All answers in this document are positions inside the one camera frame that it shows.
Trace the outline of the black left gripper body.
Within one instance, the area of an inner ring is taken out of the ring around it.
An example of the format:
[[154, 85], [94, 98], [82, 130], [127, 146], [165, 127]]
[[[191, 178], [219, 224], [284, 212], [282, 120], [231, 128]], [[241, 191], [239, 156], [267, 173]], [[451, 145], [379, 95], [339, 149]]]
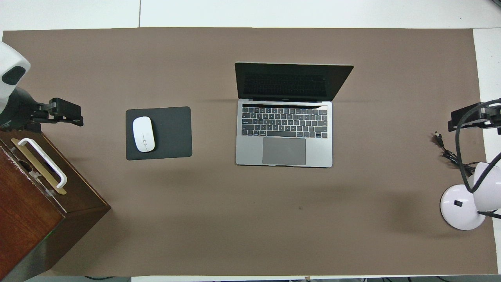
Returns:
[[24, 130], [27, 125], [50, 123], [46, 106], [44, 103], [36, 102], [24, 89], [16, 87], [1, 112], [1, 131]]

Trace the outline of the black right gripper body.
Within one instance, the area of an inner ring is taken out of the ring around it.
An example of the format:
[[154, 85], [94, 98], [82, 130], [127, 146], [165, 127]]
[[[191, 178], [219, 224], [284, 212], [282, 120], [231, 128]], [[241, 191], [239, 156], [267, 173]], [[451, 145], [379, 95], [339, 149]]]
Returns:
[[497, 134], [501, 135], [501, 106], [500, 105], [489, 105], [483, 107], [482, 114], [487, 120], [484, 123], [483, 129], [496, 128]]

